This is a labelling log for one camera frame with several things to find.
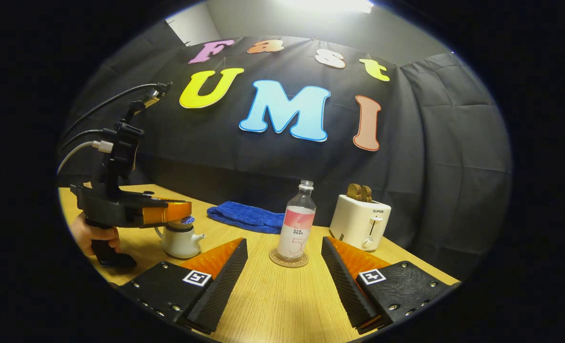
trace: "blue letter m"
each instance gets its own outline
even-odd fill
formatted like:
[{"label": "blue letter m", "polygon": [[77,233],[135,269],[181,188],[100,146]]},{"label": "blue letter m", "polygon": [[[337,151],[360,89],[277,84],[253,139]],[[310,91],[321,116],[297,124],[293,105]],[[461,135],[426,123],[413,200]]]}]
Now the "blue letter m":
[{"label": "blue letter m", "polygon": [[324,101],[331,95],[327,89],[306,86],[289,100],[283,86],[278,81],[258,80],[252,83],[257,94],[252,102],[248,117],[241,121],[244,131],[263,132],[268,124],[263,121],[265,110],[270,113],[274,131],[280,134],[291,119],[298,114],[297,124],[289,130],[296,138],[309,141],[326,141],[327,133],[323,130]]}]

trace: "bottle label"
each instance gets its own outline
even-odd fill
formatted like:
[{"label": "bottle label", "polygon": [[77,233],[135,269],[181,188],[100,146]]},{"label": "bottle label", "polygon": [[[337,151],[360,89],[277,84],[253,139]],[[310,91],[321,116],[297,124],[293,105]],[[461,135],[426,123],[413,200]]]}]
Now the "bottle label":
[{"label": "bottle label", "polygon": [[276,251],[286,258],[298,258],[304,254],[306,242],[313,227],[314,211],[306,208],[287,208]]}]

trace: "yellow letter u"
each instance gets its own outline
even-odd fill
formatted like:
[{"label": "yellow letter u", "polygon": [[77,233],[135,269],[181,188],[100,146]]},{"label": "yellow letter u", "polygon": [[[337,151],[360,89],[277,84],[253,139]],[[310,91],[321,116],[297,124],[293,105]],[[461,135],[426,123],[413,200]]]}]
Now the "yellow letter u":
[{"label": "yellow letter u", "polygon": [[244,72],[244,69],[228,68],[222,70],[221,74],[223,76],[221,76],[219,84],[217,84],[215,90],[209,95],[198,95],[198,91],[200,91],[200,88],[202,88],[202,85],[204,85],[204,82],[206,82],[210,76],[215,75],[215,71],[206,70],[196,72],[192,75],[192,80],[189,81],[189,84],[183,90],[183,93],[179,98],[179,104],[187,109],[199,109],[218,102],[227,93],[228,89],[230,89],[230,85],[234,81],[236,75],[241,72]]}]

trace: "ceiling light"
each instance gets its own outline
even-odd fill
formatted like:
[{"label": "ceiling light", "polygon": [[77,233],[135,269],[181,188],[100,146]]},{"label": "ceiling light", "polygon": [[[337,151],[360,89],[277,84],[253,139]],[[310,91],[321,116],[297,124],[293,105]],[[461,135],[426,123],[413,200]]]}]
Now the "ceiling light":
[{"label": "ceiling light", "polygon": [[370,13],[373,3],[367,0],[282,0],[283,3],[305,10],[359,11]]}]

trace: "cork coaster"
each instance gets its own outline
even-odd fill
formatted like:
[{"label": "cork coaster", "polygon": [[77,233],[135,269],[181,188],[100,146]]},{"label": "cork coaster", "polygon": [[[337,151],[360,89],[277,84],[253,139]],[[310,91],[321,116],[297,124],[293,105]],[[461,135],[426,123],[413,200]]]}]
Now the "cork coaster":
[{"label": "cork coaster", "polygon": [[359,200],[360,202],[363,200],[361,186],[358,184],[349,184],[348,191],[346,192],[346,196],[351,199]]},{"label": "cork coaster", "polygon": [[297,261],[297,262],[287,262],[287,261],[283,261],[282,259],[278,258],[278,256],[276,256],[276,249],[274,249],[270,252],[269,257],[272,260],[272,262],[276,263],[277,265],[282,265],[282,267],[287,267],[287,268],[299,268],[299,267],[304,267],[305,265],[308,264],[308,256],[306,256],[305,253],[302,256],[302,258],[300,258],[300,260]]}]

